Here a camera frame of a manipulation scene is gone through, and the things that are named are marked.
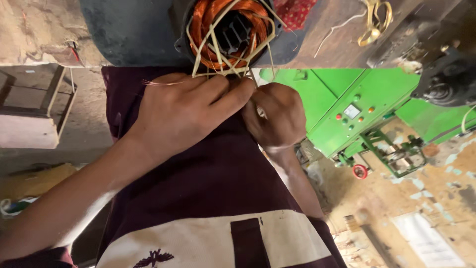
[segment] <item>embroidered logo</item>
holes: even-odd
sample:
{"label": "embroidered logo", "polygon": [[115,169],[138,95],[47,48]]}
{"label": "embroidered logo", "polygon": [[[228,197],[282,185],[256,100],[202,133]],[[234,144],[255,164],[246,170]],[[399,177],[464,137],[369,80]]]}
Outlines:
{"label": "embroidered logo", "polygon": [[149,264],[152,264],[152,268],[157,268],[157,262],[164,262],[174,258],[172,254],[167,252],[164,254],[160,254],[160,248],[158,250],[149,251],[149,253],[150,257],[143,258],[142,260],[140,260],[134,265],[134,268],[146,267],[149,266]]}

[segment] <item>workbench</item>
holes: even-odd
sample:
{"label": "workbench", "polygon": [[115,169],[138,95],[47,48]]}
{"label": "workbench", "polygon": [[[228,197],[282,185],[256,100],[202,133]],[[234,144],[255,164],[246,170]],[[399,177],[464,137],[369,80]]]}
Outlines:
{"label": "workbench", "polygon": [[[438,6],[441,7],[439,15],[448,14],[461,1],[438,1]],[[337,29],[314,58],[317,48],[332,26],[366,10],[365,4],[359,0],[319,0],[309,14],[303,30],[305,39],[298,48],[298,55],[280,68],[367,68],[369,55],[422,1],[389,2],[394,12],[393,21],[375,43],[365,47],[357,45],[358,37],[365,31],[364,16]],[[90,37],[78,0],[1,0],[1,3],[0,65],[38,65],[51,62],[66,67],[110,65]],[[71,50],[72,42],[77,45],[78,59]]]}

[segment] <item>copper winding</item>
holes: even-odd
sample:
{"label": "copper winding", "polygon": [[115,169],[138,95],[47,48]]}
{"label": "copper winding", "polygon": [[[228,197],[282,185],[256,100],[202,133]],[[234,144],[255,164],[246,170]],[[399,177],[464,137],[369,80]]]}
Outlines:
{"label": "copper winding", "polygon": [[[192,23],[190,26],[190,35],[194,43],[199,46],[203,41],[203,36],[206,36],[209,31],[210,25],[213,23],[214,19],[220,14],[220,11],[224,9],[230,2],[233,0],[198,0],[195,9],[193,11]],[[261,18],[255,17],[253,14],[257,14],[263,17],[268,17],[268,12],[265,7],[259,2],[254,0],[242,0],[234,5],[231,10],[237,10],[240,14],[245,16],[253,25],[250,31],[250,40],[253,40],[253,36],[256,35],[256,41],[251,44],[253,49],[255,49],[261,42],[263,42],[267,37],[267,28],[269,22]],[[194,55],[197,55],[193,45],[190,43]],[[239,57],[242,54],[243,50],[239,49],[237,52],[232,53],[231,55]],[[251,53],[251,49],[247,49],[244,58],[246,58]],[[217,55],[210,50],[207,46],[204,46],[201,51],[201,62],[211,68],[211,69],[220,69],[220,64],[218,63]],[[231,64],[235,64],[238,59],[229,58],[228,61]],[[245,61],[239,62],[236,67],[243,67],[246,65]],[[222,67],[225,69],[226,64],[222,63]]]}

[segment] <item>polka dot fabric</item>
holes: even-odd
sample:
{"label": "polka dot fabric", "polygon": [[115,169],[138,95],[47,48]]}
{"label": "polka dot fabric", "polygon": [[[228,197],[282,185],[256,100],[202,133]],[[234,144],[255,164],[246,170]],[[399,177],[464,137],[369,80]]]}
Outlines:
{"label": "polka dot fabric", "polygon": [[284,31],[295,31],[304,28],[304,22],[309,11],[317,0],[276,0],[274,6],[276,14],[288,26]]}

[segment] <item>right hand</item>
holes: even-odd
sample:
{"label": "right hand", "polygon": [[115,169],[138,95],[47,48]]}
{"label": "right hand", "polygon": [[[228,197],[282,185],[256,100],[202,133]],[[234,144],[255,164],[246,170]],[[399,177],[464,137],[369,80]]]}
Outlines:
{"label": "right hand", "polygon": [[240,110],[255,89],[246,78],[228,91],[229,82],[222,75],[207,80],[171,73],[152,82],[173,84],[146,87],[139,116],[124,136],[146,156],[143,164],[148,170],[205,138]]}
{"label": "right hand", "polygon": [[[258,115],[257,106],[266,118]],[[270,157],[306,136],[306,116],[299,93],[279,83],[260,86],[246,104],[243,118],[248,131]]]}

